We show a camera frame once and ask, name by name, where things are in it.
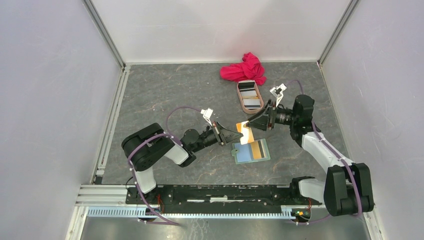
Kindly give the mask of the gold VIP credit card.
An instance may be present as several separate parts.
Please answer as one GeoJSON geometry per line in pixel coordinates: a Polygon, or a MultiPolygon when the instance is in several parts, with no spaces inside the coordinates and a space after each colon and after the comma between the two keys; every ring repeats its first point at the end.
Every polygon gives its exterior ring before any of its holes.
{"type": "Polygon", "coordinates": [[[247,126],[248,123],[249,121],[247,120],[236,124],[237,131],[242,134],[240,138],[241,145],[250,144],[255,141],[252,129],[247,126]]]}

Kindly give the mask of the green card holder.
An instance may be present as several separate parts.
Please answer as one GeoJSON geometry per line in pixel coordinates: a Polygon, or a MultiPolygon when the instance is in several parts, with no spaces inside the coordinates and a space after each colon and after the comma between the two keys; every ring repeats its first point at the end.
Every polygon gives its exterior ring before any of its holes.
{"type": "Polygon", "coordinates": [[[236,165],[263,162],[263,161],[268,161],[271,159],[271,155],[269,152],[270,159],[260,160],[260,161],[253,160],[251,155],[251,149],[248,146],[248,144],[242,145],[239,142],[232,144],[231,155],[234,157],[234,161],[236,165]]]}

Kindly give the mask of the yellow credit card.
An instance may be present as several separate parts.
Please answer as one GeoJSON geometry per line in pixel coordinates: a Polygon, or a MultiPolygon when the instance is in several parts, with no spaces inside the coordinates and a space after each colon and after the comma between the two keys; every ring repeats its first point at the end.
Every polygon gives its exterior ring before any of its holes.
{"type": "Polygon", "coordinates": [[[268,145],[265,139],[256,140],[248,144],[251,157],[254,161],[266,161],[270,159],[268,145]]]}

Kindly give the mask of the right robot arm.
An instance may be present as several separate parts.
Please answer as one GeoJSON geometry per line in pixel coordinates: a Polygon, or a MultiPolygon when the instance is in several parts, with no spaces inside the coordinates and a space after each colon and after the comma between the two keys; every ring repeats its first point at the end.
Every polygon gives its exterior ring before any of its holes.
{"type": "Polygon", "coordinates": [[[294,187],[288,191],[293,203],[311,198],[324,204],[333,217],[372,212],[375,202],[369,167],[355,163],[329,143],[313,121],[314,104],[315,100],[305,94],[295,98],[292,108],[269,100],[246,126],[262,131],[275,125],[288,126],[291,138],[325,171],[324,181],[309,176],[294,178],[294,187]]]}

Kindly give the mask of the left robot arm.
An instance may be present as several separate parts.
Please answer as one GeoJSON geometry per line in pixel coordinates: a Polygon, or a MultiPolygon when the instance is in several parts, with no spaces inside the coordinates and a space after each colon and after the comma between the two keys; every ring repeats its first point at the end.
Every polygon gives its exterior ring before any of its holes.
{"type": "Polygon", "coordinates": [[[160,159],[167,158],[184,168],[196,160],[196,152],[212,145],[225,146],[242,137],[242,133],[214,121],[203,132],[191,128],[176,140],[156,122],[127,136],[121,147],[135,180],[137,196],[145,204],[151,204],[157,198],[153,166],[160,159]]]}

